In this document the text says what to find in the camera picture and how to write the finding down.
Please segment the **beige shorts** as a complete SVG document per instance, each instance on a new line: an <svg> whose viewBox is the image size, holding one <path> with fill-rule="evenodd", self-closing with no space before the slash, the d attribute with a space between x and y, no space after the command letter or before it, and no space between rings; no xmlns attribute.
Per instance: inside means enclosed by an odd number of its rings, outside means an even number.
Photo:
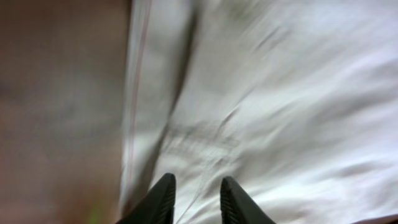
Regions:
<svg viewBox="0 0 398 224"><path fill-rule="evenodd" d="M176 223L234 177L277 223L397 217L397 2L133 1L121 206L166 172Z"/></svg>

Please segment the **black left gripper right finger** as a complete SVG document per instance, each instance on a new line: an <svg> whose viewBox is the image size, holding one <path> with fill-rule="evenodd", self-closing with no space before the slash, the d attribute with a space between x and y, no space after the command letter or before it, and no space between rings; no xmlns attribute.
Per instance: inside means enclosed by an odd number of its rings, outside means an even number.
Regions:
<svg viewBox="0 0 398 224"><path fill-rule="evenodd" d="M230 176L221 183L220 208L222 224L275 224Z"/></svg>

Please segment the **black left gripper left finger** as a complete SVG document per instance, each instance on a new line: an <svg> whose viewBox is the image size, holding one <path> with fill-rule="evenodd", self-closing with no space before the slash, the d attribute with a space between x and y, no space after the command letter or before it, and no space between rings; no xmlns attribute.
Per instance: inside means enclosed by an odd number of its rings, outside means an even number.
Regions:
<svg viewBox="0 0 398 224"><path fill-rule="evenodd" d="M138 205L116 224L172 224L174 220L176 178L164 174Z"/></svg>

